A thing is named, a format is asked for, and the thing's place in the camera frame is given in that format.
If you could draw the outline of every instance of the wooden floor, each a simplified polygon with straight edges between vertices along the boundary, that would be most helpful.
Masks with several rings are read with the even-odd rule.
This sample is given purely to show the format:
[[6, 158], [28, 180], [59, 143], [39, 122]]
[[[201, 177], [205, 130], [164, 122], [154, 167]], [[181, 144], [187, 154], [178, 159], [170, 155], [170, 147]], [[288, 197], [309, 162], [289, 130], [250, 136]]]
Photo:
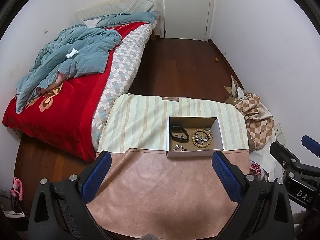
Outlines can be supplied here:
[[[179, 39], [149, 41], [129, 93], [163, 97], [190, 97], [225, 102], [231, 71], [209, 42]], [[23, 135], [15, 176], [23, 182], [23, 208], [30, 214], [36, 188], [42, 178], [60, 181], [79, 174], [87, 165], [35, 138]]]

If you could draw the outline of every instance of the open box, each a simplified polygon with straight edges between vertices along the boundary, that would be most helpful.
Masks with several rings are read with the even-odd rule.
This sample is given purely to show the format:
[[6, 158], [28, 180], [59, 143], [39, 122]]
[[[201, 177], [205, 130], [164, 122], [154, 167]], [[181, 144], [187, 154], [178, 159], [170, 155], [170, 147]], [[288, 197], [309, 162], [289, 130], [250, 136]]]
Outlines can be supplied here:
[[[180, 125], [186, 129], [189, 135], [188, 142], [177, 142], [170, 136], [170, 127]], [[212, 132], [212, 142], [206, 148], [199, 148], [192, 142], [192, 133], [195, 129], [210, 128]], [[173, 135], [184, 135], [183, 131], [175, 131]], [[173, 151], [176, 144], [188, 149]], [[217, 117], [187, 117], [187, 116], [169, 116], [167, 121], [167, 157], [191, 157], [191, 156], [212, 156], [215, 151], [223, 151], [224, 143], [221, 134], [221, 126]]]

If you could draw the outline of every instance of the silver screw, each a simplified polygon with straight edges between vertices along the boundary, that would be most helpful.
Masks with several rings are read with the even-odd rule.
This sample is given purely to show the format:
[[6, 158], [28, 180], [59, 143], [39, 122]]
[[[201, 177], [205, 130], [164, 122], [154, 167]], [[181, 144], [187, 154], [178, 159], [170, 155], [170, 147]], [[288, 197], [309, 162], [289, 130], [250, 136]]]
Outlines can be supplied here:
[[283, 184], [283, 179], [278, 178], [278, 179], [277, 179], [277, 182], [278, 182], [278, 184], [280, 184], [280, 185], [281, 185], [281, 184]]
[[75, 181], [76, 179], [78, 179], [78, 175], [72, 174], [72, 175], [70, 175], [69, 179], [70, 179], [71, 181]]
[[48, 182], [47, 179], [41, 179], [40, 184], [44, 185], [44, 184], [46, 184], [47, 182]]
[[252, 176], [251, 174], [248, 174], [245, 177], [247, 178], [248, 181], [254, 181], [254, 176]]

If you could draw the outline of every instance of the door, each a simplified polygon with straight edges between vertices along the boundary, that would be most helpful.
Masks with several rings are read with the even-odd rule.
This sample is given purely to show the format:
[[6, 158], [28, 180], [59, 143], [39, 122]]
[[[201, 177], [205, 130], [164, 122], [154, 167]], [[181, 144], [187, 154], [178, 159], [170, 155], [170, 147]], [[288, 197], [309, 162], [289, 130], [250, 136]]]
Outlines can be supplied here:
[[164, 0], [164, 37], [204, 41], [209, 4], [210, 0]]

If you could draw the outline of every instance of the pink leather mat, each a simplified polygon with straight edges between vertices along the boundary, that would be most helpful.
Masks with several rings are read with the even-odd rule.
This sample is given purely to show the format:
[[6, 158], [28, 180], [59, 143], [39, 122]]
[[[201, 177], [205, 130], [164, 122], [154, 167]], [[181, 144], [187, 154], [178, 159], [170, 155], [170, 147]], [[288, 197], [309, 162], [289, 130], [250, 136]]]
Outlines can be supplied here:
[[[165, 151], [130, 149], [111, 154], [112, 166], [87, 204], [103, 228], [125, 236], [151, 233], [167, 240], [216, 236], [236, 208], [211, 157], [167, 158]], [[249, 173], [249, 150], [224, 151]]]

